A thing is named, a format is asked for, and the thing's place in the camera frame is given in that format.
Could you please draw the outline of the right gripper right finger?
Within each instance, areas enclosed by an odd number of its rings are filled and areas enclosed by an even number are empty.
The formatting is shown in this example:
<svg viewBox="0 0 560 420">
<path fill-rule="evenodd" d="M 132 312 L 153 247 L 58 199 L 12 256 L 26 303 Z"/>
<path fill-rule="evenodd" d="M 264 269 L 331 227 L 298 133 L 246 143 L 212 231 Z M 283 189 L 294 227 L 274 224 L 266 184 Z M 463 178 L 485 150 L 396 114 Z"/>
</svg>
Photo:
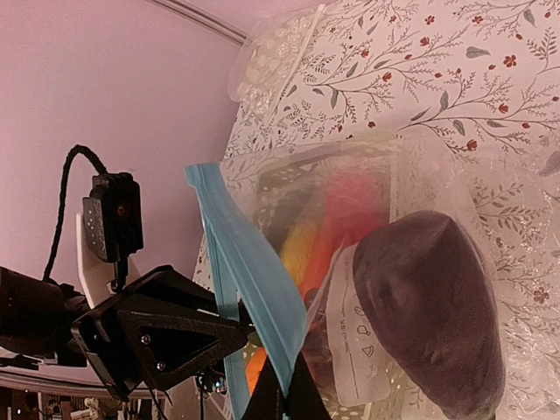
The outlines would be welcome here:
<svg viewBox="0 0 560 420">
<path fill-rule="evenodd" d="M 330 420 L 330 415 L 312 378 L 305 357 L 297 356 L 283 414 L 291 420 Z"/>
</svg>

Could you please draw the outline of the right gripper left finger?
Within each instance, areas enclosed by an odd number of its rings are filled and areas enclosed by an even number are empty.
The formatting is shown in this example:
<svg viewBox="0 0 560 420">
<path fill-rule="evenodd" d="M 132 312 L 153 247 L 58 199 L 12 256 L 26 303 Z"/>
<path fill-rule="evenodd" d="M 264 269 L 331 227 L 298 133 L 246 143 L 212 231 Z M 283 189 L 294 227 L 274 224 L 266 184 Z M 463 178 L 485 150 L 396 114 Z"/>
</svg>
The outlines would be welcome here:
<svg viewBox="0 0 560 420">
<path fill-rule="evenodd" d="M 279 420 L 283 418 L 283 393 L 274 368 L 266 359 L 251 396 L 251 418 Z"/>
</svg>

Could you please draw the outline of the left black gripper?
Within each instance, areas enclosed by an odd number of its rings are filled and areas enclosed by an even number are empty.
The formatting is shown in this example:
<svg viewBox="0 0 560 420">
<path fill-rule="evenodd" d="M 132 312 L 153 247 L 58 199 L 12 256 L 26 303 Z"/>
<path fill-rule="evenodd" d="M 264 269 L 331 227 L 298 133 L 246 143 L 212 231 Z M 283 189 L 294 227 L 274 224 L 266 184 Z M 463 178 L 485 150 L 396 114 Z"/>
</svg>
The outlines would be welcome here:
<svg viewBox="0 0 560 420">
<path fill-rule="evenodd" d="M 1 270 L 1 346 L 62 366 L 91 366 L 126 401 L 140 384 L 170 389 L 242 349 L 255 330 L 242 304 L 220 314 L 216 296 L 172 266 L 152 269 L 90 308 L 67 284 Z"/>
</svg>

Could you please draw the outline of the clear zip bag blue zipper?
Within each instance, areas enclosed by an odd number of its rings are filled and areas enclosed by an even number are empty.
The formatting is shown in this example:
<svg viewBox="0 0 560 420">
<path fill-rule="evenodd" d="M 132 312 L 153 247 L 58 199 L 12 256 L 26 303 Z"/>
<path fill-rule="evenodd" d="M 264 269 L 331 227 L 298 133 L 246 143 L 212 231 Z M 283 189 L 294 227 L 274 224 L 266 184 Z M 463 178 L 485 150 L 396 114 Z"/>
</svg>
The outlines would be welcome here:
<svg viewBox="0 0 560 420">
<path fill-rule="evenodd" d="M 194 164 L 236 419 L 493 419 L 492 269 L 447 149 L 381 134 Z"/>
</svg>

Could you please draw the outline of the purple eggplant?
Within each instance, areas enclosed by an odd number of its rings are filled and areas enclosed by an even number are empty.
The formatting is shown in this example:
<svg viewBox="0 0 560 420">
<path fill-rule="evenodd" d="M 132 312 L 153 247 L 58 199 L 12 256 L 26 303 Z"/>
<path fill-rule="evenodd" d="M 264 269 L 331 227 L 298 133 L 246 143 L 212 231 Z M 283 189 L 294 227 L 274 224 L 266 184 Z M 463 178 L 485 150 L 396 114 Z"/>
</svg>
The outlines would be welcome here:
<svg viewBox="0 0 560 420">
<path fill-rule="evenodd" d="M 418 211 L 353 255 L 361 309 L 383 348 L 449 419 L 493 419 L 505 388 L 494 293 L 471 237 Z"/>
</svg>

